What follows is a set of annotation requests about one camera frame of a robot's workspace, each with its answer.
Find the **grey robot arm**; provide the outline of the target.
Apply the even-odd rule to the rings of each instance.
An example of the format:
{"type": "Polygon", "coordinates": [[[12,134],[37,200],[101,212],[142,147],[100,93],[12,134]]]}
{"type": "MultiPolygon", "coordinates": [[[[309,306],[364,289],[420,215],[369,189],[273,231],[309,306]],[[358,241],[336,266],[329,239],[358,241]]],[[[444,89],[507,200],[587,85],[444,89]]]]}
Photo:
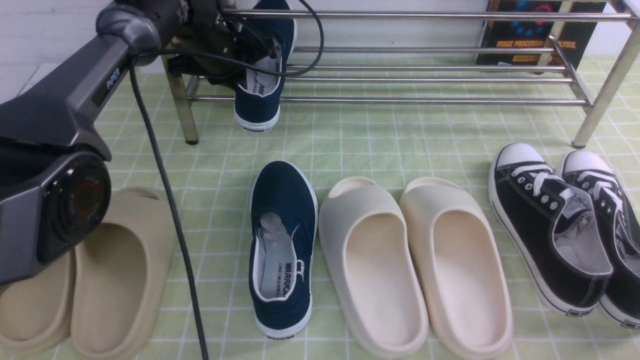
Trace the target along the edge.
{"type": "Polygon", "coordinates": [[[205,55],[237,65],[274,54],[275,36],[219,0],[114,0],[96,36],[0,109],[0,281],[29,280],[103,221],[112,187],[109,146],[95,128],[133,66],[150,64],[185,30],[205,55]]]}

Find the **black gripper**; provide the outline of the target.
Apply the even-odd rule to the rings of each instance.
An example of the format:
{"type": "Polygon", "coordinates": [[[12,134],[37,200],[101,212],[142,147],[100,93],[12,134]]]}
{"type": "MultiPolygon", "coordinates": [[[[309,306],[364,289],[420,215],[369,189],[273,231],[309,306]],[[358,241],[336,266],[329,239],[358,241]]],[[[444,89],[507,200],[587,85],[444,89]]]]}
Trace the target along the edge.
{"type": "Polygon", "coordinates": [[[246,68],[279,54],[278,41],[258,25],[224,11],[226,0],[190,0],[189,18],[172,39],[178,55],[167,59],[172,75],[203,76],[213,85],[246,82],[246,68]]]}

